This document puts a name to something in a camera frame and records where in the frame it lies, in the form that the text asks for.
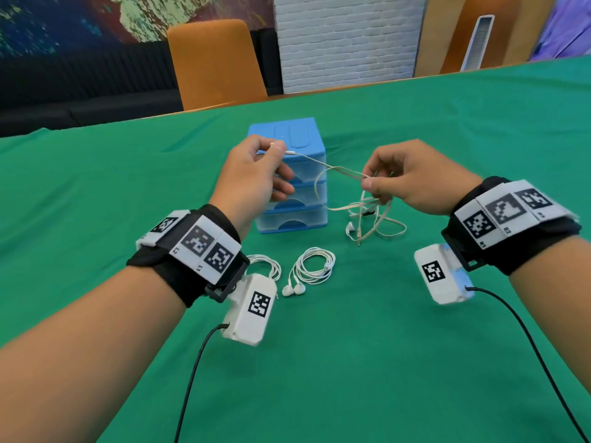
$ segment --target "wrist-mounted device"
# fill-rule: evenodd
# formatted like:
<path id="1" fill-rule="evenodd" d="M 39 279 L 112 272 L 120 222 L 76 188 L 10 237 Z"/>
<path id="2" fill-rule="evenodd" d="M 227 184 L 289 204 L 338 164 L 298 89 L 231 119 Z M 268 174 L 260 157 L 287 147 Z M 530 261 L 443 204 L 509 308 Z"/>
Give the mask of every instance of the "wrist-mounted device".
<path id="1" fill-rule="evenodd" d="M 491 265 L 511 275 L 580 230 L 576 215 L 526 180 L 489 177 L 453 209 L 441 232 L 447 245 L 420 249 L 415 261 L 438 303 L 458 302 L 473 295 L 466 272 Z"/>
<path id="2" fill-rule="evenodd" d="M 173 211 L 138 239 L 136 248 L 127 265 L 152 267 L 187 307 L 203 294 L 223 302 L 250 264 L 238 232 L 210 204 Z"/>

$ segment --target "earbud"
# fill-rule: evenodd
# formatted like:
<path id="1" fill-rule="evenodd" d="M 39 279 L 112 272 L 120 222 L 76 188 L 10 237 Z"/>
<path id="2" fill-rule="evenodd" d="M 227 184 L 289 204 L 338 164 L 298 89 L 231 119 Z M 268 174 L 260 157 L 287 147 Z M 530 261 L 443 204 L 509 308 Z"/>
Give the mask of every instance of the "earbud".
<path id="1" fill-rule="evenodd" d="M 296 287 L 293 289 L 293 292 L 296 295 L 302 295 L 306 291 L 306 287 L 300 282 L 298 282 L 298 284 L 296 284 L 295 286 Z"/>
<path id="2" fill-rule="evenodd" d="M 289 297 L 290 295 L 293 295 L 293 294 L 294 294 L 294 290 L 293 290 L 293 288 L 292 288 L 290 285 L 286 285 L 286 286 L 283 288 L 283 290 L 281 291 L 281 294 L 282 294 L 284 297 Z"/>
<path id="3" fill-rule="evenodd" d="M 352 231 L 355 231 L 355 227 L 353 226 L 352 222 L 349 222 L 347 224 L 347 228 L 344 230 L 344 232 L 347 234 L 347 236 L 351 236 Z"/>

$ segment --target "chair backrest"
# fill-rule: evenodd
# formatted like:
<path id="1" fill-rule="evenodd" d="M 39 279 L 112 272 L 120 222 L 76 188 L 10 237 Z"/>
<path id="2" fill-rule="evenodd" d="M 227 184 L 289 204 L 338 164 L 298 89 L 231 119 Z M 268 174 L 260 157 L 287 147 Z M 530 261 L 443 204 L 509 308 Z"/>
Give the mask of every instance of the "chair backrest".
<path id="1" fill-rule="evenodd" d="M 492 14 L 495 18 L 480 68 L 503 65 L 520 8 L 521 0 L 466 0 L 440 74 L 455 73 L 462 69 L 476 22 L 483 15 Z"/>
<path id="2" fill-rule="evenodd" d="M 245 22 L 213 20 L 173 26 L 168 44 L 184 110 L 267 97 Z"/>

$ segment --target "right hand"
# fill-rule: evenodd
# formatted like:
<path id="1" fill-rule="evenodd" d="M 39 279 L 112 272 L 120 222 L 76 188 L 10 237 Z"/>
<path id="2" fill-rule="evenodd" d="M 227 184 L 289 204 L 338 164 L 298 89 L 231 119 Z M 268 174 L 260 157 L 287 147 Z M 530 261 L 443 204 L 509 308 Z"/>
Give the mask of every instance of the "right hand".
<path id="1" fill-rule="evenodd" d="M 385 204 L 392 197 L 427 214 L 449 215 L 482 177 L 420 140 L 376 148 L 361 188 Z"/>

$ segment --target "hand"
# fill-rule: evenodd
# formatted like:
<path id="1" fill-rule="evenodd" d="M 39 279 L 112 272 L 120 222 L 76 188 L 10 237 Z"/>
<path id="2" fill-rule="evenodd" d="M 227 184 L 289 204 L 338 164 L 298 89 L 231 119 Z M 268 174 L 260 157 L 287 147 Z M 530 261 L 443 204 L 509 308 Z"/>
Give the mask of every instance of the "hand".
<path id="1" fill-rule="evenodd" d="M 281 202 L 294 193 L 294 187 L 284 180 L 294 177 L 283 162 L 286 149 L 283 141 L 250 135 L 228 153 L 209 203 L 226 215 L 240 239 L 246 237 L 269 200 Z M 257 154 L 259 150 L 266 153 Z"/>
<path id="2" fill-rule="evenodd" d="M 392 197 L 427 214 L 449 215 L 482 178 L 420 140 L 381 146 L 365 164 L 361 188 L 385 204 Z"/>

